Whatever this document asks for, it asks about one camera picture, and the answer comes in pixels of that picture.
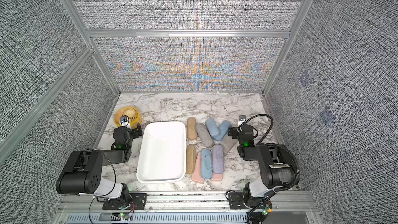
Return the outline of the tan glasses case back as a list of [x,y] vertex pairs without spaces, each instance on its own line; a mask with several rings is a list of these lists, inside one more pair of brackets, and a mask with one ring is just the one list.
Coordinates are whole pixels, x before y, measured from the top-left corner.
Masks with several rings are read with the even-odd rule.
[[196,131],[196,119],[194,117],[189,117],[187,119],[187,138],[189,140],[195,140],[198,138],[198,133]]

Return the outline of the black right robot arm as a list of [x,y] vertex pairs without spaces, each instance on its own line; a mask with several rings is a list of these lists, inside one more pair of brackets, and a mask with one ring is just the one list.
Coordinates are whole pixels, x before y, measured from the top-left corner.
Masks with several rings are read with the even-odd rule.
[[[255,142],[258,131],[249,122],[258,117],[266,117],[269,127]],[[273,125],[274,120],[268,114],[257,114],[250,118],[240,115],[237,127],[229,127],[228,130],[228,136],[238,140],[239,156],[244,161],[256,161],[259,165],[259,178],[247,183],[241,193],[243,203],[248,208],[263,205],[278,192],[297,185],[300,180],[300,167],[294,154],[285,145],[264,142]]]

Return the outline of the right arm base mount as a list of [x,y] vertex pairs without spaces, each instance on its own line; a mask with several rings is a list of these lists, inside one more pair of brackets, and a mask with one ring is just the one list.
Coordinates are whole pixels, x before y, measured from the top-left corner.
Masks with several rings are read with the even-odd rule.
[[272,203],[270,200],[263,200],[262,198],[249,198],[245,196],[243,192],[228,191],[226,194],[226,199],[228,201],[229,207],[232,210],[243,210],[255,208],[261,203],[259,209],[272,208]]

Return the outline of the grey fabric glasses case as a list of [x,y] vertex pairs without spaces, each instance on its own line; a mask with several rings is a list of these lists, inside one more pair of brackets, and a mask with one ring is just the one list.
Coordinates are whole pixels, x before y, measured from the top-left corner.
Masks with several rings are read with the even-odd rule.
[[208,132],[208,129],[205,124],[197,123],[195,126],[198,137],[201,139],[202,144],[206,148],[212,148],[214,146],[214,141]]

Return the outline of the blue glasses case front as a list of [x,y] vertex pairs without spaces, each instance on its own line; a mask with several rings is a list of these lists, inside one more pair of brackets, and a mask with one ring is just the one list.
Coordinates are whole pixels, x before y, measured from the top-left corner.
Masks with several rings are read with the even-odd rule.
[[201,151],[201,175],[204,179],[212,178],[212,154],[209,149]]

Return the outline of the purple fabric glasses case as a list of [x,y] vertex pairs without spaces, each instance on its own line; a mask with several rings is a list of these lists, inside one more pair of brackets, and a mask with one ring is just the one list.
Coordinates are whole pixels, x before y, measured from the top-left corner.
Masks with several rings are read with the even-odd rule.
[[224,154],[223,147],[220,144],[216,144],[212,148],[212,171],[215,174],[224,172]]

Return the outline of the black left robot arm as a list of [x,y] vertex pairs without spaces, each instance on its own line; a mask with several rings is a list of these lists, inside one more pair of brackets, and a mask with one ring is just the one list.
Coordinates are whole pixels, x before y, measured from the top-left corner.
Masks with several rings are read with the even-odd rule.
[[56,191],[64,195],[92,194],[103,202],[103,209],[134,209],[134,201],[125,183],[102,178],[102,168],[127,163],[132,154],[133,140],[143,135],[141,121],[130,124],[127,115],[114,129],[114,142],[108,150],[73,151],[56,182]]

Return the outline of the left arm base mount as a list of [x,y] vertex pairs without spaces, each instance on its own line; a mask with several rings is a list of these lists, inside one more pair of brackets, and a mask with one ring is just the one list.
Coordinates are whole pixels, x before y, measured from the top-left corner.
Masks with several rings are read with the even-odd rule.
[[130,193],[127,197],[126,194],[118,199],[105,200],[102,210],[106,211],[127,211],[127,210],[144,210],[147,202],[148,194],[146,193]]

